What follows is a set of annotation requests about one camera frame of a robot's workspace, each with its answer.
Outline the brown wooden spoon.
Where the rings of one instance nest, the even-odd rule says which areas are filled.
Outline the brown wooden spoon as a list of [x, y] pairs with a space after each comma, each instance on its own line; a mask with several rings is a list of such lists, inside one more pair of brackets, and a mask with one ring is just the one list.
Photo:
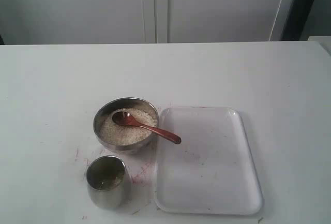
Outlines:
[[175, 135], [174, 133], [171, 133], [169, 131], [157, 128], [157, 127], [152, 127], [148, 126], [145, 124], [142, 124], [138, 122], [130, 113], [128, 112], [116, 112], [112, 116], [112, 120], [114, 123], [120, 126], [132, 126], [132, 127], [139, 127], [146, 129], [148, 131], [151, 131], [164, 139], [167, 139], [171, 141], [174, 144], [181, 144], [182, 140], [179, 136]]

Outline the steel bowl of rice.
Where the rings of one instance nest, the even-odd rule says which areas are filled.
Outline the steel bowl of rice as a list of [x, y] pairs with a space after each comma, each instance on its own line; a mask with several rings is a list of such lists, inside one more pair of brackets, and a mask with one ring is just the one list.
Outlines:
[[142, 124], [158, 126], [157, 109], [148, 101], [132, 97], [115, 99], [104, 105], [93, 120], [94, 133], [105, 148], [117, 153], [132, 154], [155, 140], [156, 134], [144, 128], [114, 123], [113, 115], [121, 111], [132, 114]]

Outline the small steel cup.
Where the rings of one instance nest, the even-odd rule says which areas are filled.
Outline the small steel cup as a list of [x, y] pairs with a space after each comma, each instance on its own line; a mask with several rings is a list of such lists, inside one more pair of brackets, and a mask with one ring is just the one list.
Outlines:
[[128, 198], [129, 175], [125, 163], [116, 156], [94, 160], [86, 170], [86, 181], [88, 195], [99, 208], [114, 210]]

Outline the white plastic tray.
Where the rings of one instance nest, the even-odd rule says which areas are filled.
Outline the white plastic tray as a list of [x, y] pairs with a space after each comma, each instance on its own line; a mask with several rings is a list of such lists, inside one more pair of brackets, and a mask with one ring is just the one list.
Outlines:
[[263, 205], [240, 114], [226, 107], [172, 107], [159, 126], [181, 138], [159, 138], [154, 200], [168, 213], [253, 215]]

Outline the white cabinet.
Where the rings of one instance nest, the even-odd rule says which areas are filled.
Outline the white cabinet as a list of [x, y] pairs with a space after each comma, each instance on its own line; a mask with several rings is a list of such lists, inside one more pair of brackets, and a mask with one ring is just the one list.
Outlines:
[[1, 0], [5, 44], [279, 41], [294, 0]]

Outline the dark vertical post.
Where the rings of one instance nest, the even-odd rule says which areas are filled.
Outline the dark vertical post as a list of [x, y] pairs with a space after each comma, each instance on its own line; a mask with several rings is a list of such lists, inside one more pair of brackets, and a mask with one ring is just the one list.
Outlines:
[[314, 0], [293, 0], [282, 32], [281, 41], [299, 40]]

